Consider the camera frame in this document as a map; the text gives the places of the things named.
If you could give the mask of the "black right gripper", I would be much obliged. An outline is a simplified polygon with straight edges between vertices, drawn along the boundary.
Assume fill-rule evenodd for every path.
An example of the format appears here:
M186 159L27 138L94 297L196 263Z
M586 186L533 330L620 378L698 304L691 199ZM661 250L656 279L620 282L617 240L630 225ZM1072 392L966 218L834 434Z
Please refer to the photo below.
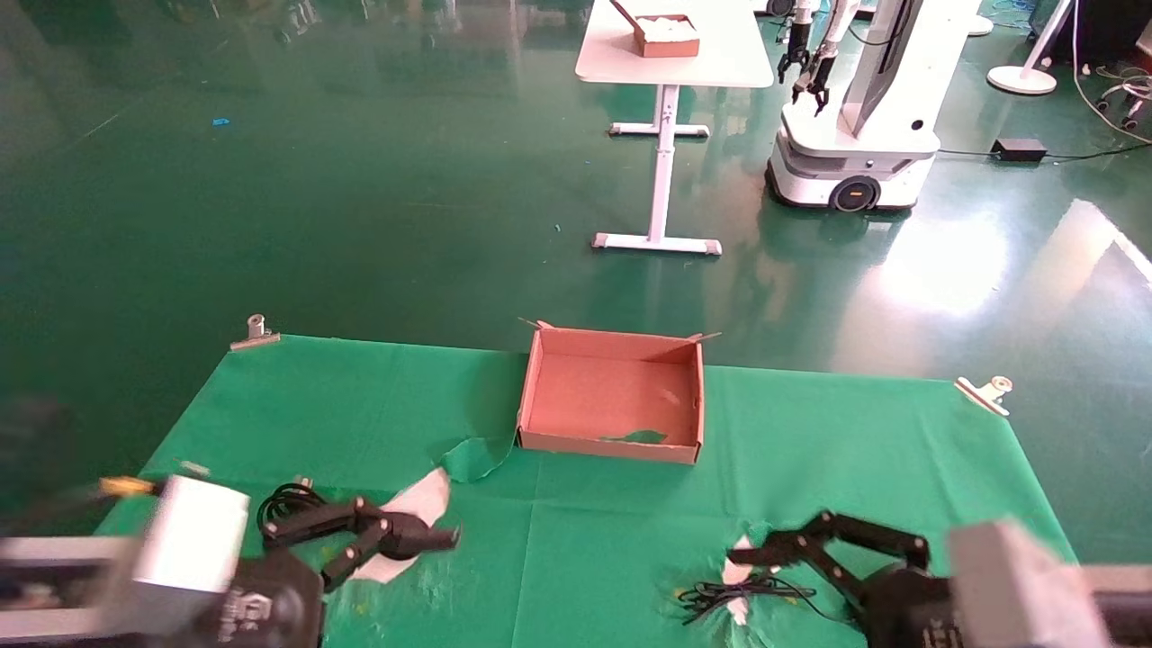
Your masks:
M904 563L893 563L863 581L827 553L824 547L832 541ZM823 511L798 529L770 532L761 545L732 548L727 559L766 568L805 563L851 606L857 606L856 618L867 636L867 647L967 645L954 606L952 579L923 571L929 567L931 548L922 535Z

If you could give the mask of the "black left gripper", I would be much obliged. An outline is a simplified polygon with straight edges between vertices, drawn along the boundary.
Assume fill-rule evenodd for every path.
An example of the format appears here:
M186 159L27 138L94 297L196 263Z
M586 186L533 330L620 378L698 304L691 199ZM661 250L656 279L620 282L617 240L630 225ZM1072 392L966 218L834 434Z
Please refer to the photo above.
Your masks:
M262 525L265 548L297 545L336 532L358 534L320 574L287 549L238 562L218 606L194 621L194 647L320 647L325 592L335 592L373 558L410 563L458 547L461 530L432 526L366 499L325 504Z

